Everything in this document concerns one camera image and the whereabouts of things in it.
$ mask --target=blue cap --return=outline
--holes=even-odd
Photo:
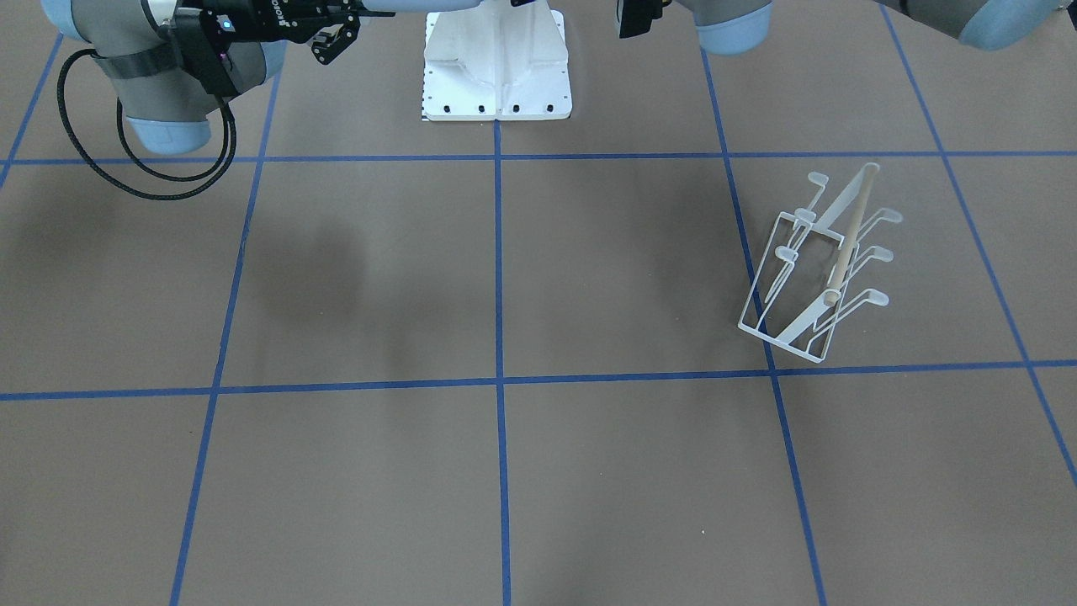
[[[957,40],[984,51],[1005,48],[1032,33],[1059,4],[1059,0],[988,0]]]
[[[145,149],[162,155],[187,153],[209,142],[209,122],[157,122],[128,117]]]
[[[79,28],[74,26],[74,16],[71,15],[71,0],[41,0],[41,10],[45,12],[45,16],[53,22],[56,29],[60,30],[60,33],[80,42],[87,42],[79,33]]]
[[[262,55],[266,59],[266,79],[262,81],[263,84],[280,73],[281,68],[284,67],[284,52],[286,50],[288,40],[262,43]]]
[[[751,51],[767,38],[770,29],[770,8],[767,3],[746,15],[712,25],[698,25],[699,45],[715,55],[739,55]]]

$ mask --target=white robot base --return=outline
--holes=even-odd
[[[564,16],[546,0],[426,16],[422,117],[563,119],[572,113]]]

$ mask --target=gray floor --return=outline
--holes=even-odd
[[[1065,16],[988,54],[784,0],[707,60],[572,4],[567,122],[421,123],[401,17],[292,47],[170,203],[80,163],[80,45],[0,4],[0,604],[1077,604]],[[745,254],[870,159],[892,305],[765,350]]]

